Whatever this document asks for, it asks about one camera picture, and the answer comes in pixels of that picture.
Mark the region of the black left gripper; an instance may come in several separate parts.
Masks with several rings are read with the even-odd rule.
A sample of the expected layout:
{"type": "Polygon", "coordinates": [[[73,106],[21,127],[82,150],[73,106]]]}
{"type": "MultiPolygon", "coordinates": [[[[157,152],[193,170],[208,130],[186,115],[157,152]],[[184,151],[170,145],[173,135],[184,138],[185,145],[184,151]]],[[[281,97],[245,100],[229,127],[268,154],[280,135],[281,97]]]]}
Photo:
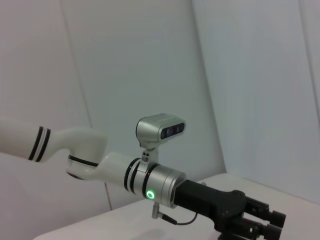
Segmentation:
{"type": "Polygon", "coordinates": [[[265,240],[275,239],[275,228],[283,227],[286,215],[270,211],[268,204],[246,197],[242,191],[221,191],[186,180],[174,193],[174,204],[200,214],[214,223],[220,232],[218,240],[265,240]],[[242,218],[243,213],[268,221],[271,225],[242,218]]]}

